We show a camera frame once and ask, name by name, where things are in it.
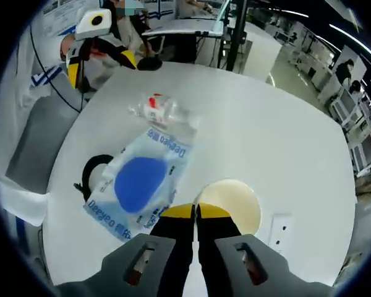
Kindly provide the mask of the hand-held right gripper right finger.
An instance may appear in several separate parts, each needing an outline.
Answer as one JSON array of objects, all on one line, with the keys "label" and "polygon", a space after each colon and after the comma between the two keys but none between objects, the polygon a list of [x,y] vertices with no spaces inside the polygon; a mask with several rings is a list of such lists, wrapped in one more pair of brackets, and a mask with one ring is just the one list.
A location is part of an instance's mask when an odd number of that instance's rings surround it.
[{"label": "hand-held right gripper right finger", "polygon": [[290,272],[287,260],[252,234],[242,235],[230,214],[200,203],[198,258],[209,296],[331,296],[331,288]]}]

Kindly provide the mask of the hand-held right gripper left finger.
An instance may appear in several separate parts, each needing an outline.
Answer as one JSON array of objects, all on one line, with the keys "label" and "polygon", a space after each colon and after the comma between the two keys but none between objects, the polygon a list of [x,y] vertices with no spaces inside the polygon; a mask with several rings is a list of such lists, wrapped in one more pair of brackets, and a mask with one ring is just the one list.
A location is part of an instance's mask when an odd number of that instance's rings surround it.
[{"label": "hand-held right gripper left finger", "polygon": [[182,296],[192,262],[195,206],[165,210],[149,235],[140,233],[103,258],[101,269],[58,285],[59,296]]}]

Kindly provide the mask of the person's left hand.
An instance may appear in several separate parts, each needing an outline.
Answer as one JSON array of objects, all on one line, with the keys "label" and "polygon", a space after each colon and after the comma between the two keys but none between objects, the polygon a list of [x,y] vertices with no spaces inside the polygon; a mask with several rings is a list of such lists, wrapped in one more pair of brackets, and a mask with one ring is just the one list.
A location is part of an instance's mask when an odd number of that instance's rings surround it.
[{"label": "person's left hand", "polygon": [[68,51],[70,50],[73,42],[75,41],[75,35],[73,33],[67,34],[63,37],[60,47],[61,60],[65,61]]}]

